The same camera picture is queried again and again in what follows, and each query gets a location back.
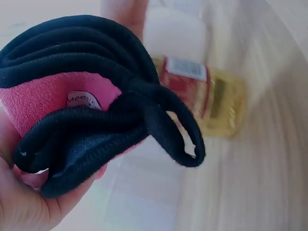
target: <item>bottle label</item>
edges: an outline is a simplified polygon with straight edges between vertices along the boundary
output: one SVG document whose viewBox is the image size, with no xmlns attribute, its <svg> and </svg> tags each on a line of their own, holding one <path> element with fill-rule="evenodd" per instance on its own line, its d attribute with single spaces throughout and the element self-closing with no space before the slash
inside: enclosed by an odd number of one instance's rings
<svg viewBox="0 0 308 231">
<path fill-rule="evenodd" d="M 194 116 L 203 118 L 209 97 L 210 75 L 199 63 L 166 57 L 154 59 L 161 85 L 169 88 Z"/>
</svg>

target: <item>fabric label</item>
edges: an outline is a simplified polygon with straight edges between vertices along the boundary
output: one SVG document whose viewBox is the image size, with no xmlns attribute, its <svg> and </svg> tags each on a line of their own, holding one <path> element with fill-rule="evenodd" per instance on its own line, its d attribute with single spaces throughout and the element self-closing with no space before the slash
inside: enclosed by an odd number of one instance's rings
<svg viewBox="0 0 308 231">
<path fill-rule="evenodd" d="M 69 93 L 67 96 L 67 106 L 84 106 L 93 109 L 102 109 L 96 98 L 86 91 L 72 91 L 71 93 Z"/>
</svg>

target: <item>pink fabric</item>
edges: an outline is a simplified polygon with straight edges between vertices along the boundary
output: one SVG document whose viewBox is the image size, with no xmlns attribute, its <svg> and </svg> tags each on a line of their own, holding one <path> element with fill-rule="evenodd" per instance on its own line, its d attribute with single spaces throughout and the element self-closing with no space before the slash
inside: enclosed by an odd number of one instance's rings
<svg viewBox="0 0 308 231">
<path fill-rule="evenodd" d="M 103 110 L 121 94 L 119 88 L 99 74 L 70 72 L 0 89 L 0 99 L 15 128 L 24 136 L 46 114 L 65 108 L 67 95 L 72 91 L 91 93 Z"/>
</svg>

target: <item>wooden table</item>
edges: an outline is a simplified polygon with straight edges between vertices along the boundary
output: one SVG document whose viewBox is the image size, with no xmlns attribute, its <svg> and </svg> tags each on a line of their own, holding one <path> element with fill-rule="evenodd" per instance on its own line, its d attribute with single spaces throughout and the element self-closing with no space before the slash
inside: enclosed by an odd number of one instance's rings
<svg viewBox="0 0 308 231">
<path fill-rule="evenodd" d="M 185 170 L 177 231 L 308 230 L 308 3 L 213 0 L 209 65 L 247 80 L 232 140 Z"/>
</svg>

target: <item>white label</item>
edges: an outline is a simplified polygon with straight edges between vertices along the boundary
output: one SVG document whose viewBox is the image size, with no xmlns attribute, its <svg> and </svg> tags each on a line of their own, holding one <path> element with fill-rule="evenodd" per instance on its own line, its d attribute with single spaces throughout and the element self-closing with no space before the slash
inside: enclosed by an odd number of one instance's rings
<svg viewBox="0 0 308 231">
<path fill-rule="evenodd" d="M 67 96 L 67 106 L 85 106 L 101 110 L 101 107 L 97 102 L 96 98 L 86 91 L 72 91 L 71 93 L 69 93 Z"/>
<path fill-rule="evenodd" d="M 199 63 L 177 58 L 167 58 L 167 71 L 171 74 L 206 81 L 206 68 Z"/>
</svg>

